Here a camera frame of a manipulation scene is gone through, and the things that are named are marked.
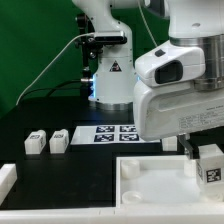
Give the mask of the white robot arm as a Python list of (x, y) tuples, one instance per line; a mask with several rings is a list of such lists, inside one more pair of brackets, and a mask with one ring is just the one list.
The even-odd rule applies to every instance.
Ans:
[[(224, 0), (72, 0), (103, 49), (89, 100), (133, 106), (146, 141), (224, 125)], [(169, 20), (169, 40), (134, 58), (132, 31), (111, 11), (144, 5)]]

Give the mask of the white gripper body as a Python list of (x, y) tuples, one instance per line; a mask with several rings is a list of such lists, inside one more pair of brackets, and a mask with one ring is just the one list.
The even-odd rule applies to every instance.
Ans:
[(224, 88), (196, 91), (190, 82), (134, 88), (134, 123), (146, 141), (224, 126)]

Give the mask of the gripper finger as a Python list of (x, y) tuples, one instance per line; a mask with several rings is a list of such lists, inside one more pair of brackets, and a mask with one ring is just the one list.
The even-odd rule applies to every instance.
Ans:
[(189, 160), (196, 160), (200, 158), (199, 147), (191, 141), (189, 134), (178, 136), (178, 141), (185, 149), (185, 154)]

